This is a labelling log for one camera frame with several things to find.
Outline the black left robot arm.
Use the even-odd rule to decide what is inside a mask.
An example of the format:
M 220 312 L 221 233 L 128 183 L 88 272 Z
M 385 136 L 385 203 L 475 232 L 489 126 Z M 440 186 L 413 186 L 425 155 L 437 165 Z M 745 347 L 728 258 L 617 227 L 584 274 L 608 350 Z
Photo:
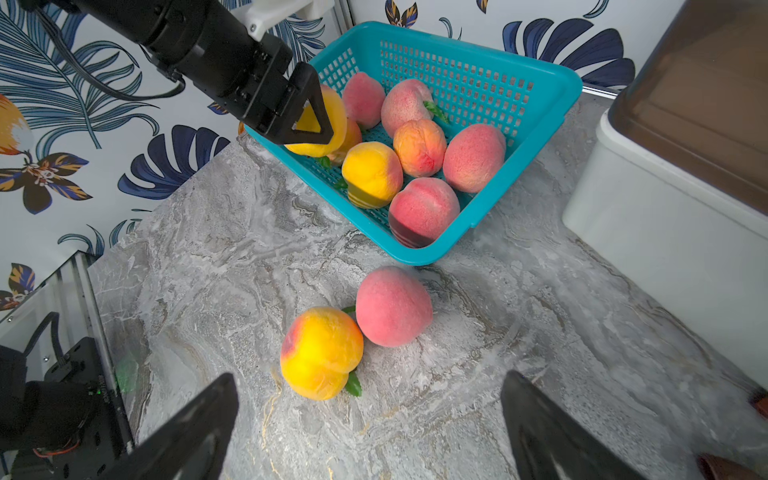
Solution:
M 289 65 L 293 54 L 269 29 L 297 14 L 322 16 L 329 1 L 252 1 L 227 9 L 219 1 L 60 1 L 68 13 L 91 15 L 148 52 L 175 87 L 188 83 L 247 127 L 278 144 L 327 144 L 334 128 L 317 71 Z

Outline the yellow red peach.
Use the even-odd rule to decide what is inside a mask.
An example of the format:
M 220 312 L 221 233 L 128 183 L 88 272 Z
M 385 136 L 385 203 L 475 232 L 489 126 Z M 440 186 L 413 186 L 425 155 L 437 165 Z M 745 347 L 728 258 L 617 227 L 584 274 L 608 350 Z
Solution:
M 434 121 L 410 120 L 396 130 L 393 147 L 407 175 L 430 177 L 442 168 L 447 141 Z
M 402 189 L 404 175 L 396 152 L 380 142 L 352 147 L 342 165 L 348 200 L 362 209 L 388 206 Z

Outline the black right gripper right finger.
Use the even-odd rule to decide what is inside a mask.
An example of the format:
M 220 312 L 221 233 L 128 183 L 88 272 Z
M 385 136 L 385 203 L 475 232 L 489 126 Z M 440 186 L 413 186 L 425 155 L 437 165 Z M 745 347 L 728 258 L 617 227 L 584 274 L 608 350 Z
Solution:
M 502 412 L 522 479 L 640 479 L 521 373 L 505 375 Z

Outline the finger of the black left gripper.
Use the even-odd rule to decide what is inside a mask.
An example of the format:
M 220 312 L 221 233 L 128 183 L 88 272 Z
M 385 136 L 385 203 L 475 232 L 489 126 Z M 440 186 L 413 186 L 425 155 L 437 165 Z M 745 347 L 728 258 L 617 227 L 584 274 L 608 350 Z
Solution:
M 266 117 L 263 120 L 266 139 L 279 145 L 325 145 L 332 140 L 334 131 L 319 76 L 311 65 L 298 63 L 289 78 L 270 73 L 266 87 Z M 305 111 L 314 115 L 318 123 L 316 129 L 299 126 Z

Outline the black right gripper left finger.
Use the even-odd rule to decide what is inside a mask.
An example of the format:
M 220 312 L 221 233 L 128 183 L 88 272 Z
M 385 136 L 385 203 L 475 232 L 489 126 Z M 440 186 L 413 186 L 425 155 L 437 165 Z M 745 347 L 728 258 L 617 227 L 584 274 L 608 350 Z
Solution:
M 238 409 L 235 378 L 224 373 L 102 477 L 217 479 Z

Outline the teal plastic basket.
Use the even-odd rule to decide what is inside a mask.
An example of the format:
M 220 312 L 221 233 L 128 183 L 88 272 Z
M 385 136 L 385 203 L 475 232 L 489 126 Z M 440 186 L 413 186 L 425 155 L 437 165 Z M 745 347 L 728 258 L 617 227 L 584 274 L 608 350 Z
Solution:
M 378 22 L 348 30 L 310 63 L 320 81 L 337 92 L 358 72 L 385 89 L 417 79 L 447 116 L 440 124 L 447 138 L 472 124 L 487 124 L 507 140 L 504 165 L 494 178 L 477 194 L 459 193 L 458 218 L 434 243 L 413 249 L 392 234 L 387 208 L 364 210 L 348 200 L 340 168 L 324 167 L 247 132 L 373 243 L 410 266 L 436 262 L 480 224 L 562 125 L 582 91 L 581 79 L 566 67 Z

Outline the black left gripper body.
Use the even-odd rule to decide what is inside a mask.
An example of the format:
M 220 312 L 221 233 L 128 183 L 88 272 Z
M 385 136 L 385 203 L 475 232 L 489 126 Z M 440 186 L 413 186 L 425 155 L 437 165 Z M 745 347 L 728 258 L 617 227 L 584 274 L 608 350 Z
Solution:
M 168 73 L 178 73 L 276 144 L 315 142 L 298 127 L 315 109 L 315 70 L 306 63 L 286 71 L 292 52 L 272 35 L 252 39 L 217 1 L 141 1 L 139 43 Z

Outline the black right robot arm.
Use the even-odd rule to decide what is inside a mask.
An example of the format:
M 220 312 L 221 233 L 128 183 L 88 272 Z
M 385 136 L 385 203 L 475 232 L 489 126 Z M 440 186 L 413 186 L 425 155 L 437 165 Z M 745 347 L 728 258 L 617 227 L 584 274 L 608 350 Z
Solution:
M 88 428 L 108 426 L 94 339 L 64 353 L 59 315 L 48 313 L 24 350 L 1 349 L 1 448 L 38 449 L 61 456 L 62 479 L 216 479 L 239 409 L 236 382 L 224 373 L 131 453 L 97 458 L 107 442 Z M 639 473 L 517 371 L 507 373 L 502 411 L 518 474 L 523 479 L 637 479 Z

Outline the pink peach top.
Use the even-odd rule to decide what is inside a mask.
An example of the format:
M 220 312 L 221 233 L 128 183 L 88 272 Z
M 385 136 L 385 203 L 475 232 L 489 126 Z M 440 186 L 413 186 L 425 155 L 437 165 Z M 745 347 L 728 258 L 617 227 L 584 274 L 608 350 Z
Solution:
M 362 333 L 382 347 L 399 347 L 433 321 L 430 295 L 412 270 L 385 266 L 362 281 L 355 314 Z

